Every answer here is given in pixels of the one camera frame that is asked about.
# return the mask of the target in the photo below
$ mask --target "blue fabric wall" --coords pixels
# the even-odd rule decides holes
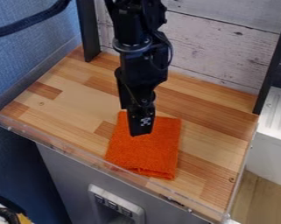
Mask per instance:
[[[42,11],[56,0],[0,1],[0,25]],[[79,34],[75,2],[42,24],[0,38],[0,94]],[[0,195],[18,203],[35,223],[68,223],[36,145],[0,128]]]

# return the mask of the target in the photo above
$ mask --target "orange towel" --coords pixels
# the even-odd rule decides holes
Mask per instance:
[[[119,112],[106,160],[132,172],[174,179],[178,162],[180,119],[156,117],[150,135],[130,136],[126,112]]]

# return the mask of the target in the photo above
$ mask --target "floor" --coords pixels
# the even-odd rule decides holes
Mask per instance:
[[[281,224],[281,185],[246,171],[231,216],[241,224]]]

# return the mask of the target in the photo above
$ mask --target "screw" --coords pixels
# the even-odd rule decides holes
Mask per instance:
[[[229,179],[229,182],[230,182],[230,183],[235,183],[235,179],[234,179],[234,178],[230,178],[230,179]]]

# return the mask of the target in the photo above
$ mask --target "wooden surface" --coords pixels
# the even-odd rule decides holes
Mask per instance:
[[[241,14],[247,21],[258,23],[264,20],[258,20],[257,13],[265,18],[270,14],[281,17],[281,11],[276,8],[272,10],[270,7],[271,4],[279,7],[278,2],[281,0],[270,3],[262,1],[220,0],[206,3],[199,0],[168,0],[168,23],[162,26],[161,30],[174,47],[172,69],[204,81],[257,94],[270,64],[278,34],[251,29],[253,27],[248,25],[238,25],[242,24],[242,20],[235,22],[230,18]],[[96,4],[101,44],[105,50],[112,51],[113,25],[107,16],[103,1],[97,1]],[[199,13],[196,7],[205,11],[209,7],[209,11],[199,15],[192,14],[193,11]],[[223,21],[227,23],[218,21],[220,19],[214,13],[223,17],[226,15]],[[276,17],[266,21],[281,25],[281,19]]]
[[[117,67],[118,58],[106,53],[88,64],[78,48],[1,114],[104,157],[120,110],[114,78]],[[251,94],[170,73],[169,81],[157,89],[156,106],[159,116],[183,120],[177,177],[150,180],[211,207],[214,211],[210,213],[190,200],[180,201],[219,220],[218,213],[228,207],[255,129],[257,116],[250,113],[255,99]],[[168,193],[149,182],[142,185]]]
[[[281,224],[281,185],[245,171],[231,217],[241,224]]]

